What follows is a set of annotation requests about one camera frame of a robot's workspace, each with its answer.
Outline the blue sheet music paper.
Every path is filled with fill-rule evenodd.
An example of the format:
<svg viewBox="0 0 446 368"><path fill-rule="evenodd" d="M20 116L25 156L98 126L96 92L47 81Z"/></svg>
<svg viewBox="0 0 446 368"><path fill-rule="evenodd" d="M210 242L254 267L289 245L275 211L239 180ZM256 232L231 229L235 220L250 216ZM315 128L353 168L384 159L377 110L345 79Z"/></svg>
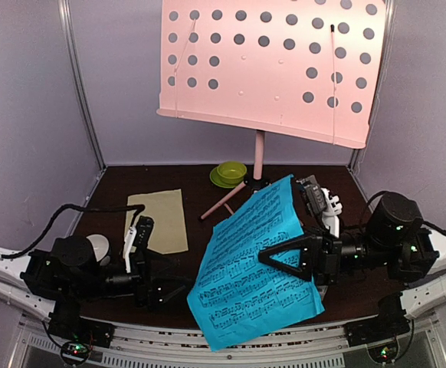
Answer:
<svg viewBox="0 0 446 368"><path fill-rule="evenodd" d="M293 176L253 194L218 223L187 303L213 351L246 343L324 312L313 282L261 264L258 252L303 234Z"/></svg>

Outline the pink music stand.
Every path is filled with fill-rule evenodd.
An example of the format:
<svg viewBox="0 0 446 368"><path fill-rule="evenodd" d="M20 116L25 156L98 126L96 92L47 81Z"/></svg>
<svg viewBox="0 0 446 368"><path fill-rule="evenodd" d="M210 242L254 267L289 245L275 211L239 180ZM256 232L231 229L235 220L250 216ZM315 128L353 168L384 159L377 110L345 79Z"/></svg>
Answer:
<svg viewBox="0 0 446 368"><path fill-rule="evenodd" d="M165 1L158 114L365 148L387 1Z"/></svg>

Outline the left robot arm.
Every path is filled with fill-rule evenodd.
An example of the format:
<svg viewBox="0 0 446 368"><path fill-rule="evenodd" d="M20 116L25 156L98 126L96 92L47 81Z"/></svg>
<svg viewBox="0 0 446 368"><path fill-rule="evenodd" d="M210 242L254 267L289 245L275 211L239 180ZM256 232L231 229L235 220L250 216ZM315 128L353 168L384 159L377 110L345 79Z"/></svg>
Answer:
<svg viewBox="0 0 446 368"><path fill-rule="evenodd" d="M57 238L51 250L23 255L6 255L0 248L0 281L53 301L62 313L57 325L71 340L88 332L79 317L83 303L128 297L135 306L155 311L186 295L194 284L172 274L175 262L148 249L145 241L121 263L110 261L110 243L99 234Z"/></svg>

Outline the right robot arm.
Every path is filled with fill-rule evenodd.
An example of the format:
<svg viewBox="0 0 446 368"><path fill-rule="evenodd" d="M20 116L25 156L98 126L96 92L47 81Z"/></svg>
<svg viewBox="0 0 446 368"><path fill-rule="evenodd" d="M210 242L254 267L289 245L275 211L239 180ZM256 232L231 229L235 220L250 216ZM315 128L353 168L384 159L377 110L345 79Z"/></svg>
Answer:
<svg viewBox="0 0 446 368"><path fill-rule="evenodd" d="M397 192L375 197L379 203L367 223L343 227L338 197L305 195L319 228L261 250L259 262L317 286L355 270L384 267L389 279L404 284L446 270L446 230L424 220L417 203Z"/></svg>

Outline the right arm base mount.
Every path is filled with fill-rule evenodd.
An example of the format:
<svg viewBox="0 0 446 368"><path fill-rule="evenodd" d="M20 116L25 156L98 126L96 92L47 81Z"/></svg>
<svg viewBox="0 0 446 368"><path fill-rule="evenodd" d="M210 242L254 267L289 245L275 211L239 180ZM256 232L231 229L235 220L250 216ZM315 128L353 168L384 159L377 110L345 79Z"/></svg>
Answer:
<svg viewBox="0 0 446 368"><path fill-rule="evenodd" d="M349 322L344 329L349 347L365 345L369 358L383 366L394 363L405 355L414 334L414 324L404 317L388 322L379 315ZM399 337L407 333L410 333L409 342L402 351Z"/></svg>

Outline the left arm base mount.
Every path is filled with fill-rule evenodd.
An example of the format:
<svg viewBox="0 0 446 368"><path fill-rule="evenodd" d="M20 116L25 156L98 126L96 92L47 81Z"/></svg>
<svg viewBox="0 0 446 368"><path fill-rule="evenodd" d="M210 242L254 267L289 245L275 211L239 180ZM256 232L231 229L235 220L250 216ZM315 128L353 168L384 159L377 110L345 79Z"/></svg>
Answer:
<svg viewBox="0 0 446 368"><path fill-rule="evenodd" d="M109 348L113 340L113 324L81 318L78 328L66 324L41 322L48 339L59 349L64 364L79 367L91 357L94 347Z"/></svg>

